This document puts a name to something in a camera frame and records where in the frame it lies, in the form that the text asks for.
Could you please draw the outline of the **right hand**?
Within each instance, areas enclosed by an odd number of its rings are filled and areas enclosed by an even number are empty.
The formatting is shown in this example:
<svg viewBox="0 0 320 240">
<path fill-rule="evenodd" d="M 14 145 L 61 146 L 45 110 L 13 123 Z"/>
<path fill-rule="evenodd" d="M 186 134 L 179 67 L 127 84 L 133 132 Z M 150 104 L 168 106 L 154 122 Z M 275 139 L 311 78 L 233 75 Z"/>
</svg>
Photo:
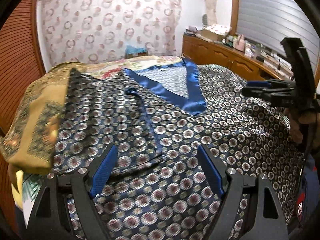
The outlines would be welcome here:
<svg viewBox="0 0 320 240">
<path fill-rule="evenodd" d="M 286 108 L 284 114 L 289 118 L 290 121 L 290 131 L 289 134 L 291 135 L 294 142 L 297 144 L 301 144 L 303 141 L 303 133 L 301 130 L 302 125 L 313 125 L 317 124 L 317 113 L 306 113 L 302 114 L 301 116 L 296 116 L 297 112 Z"/>
</svg>

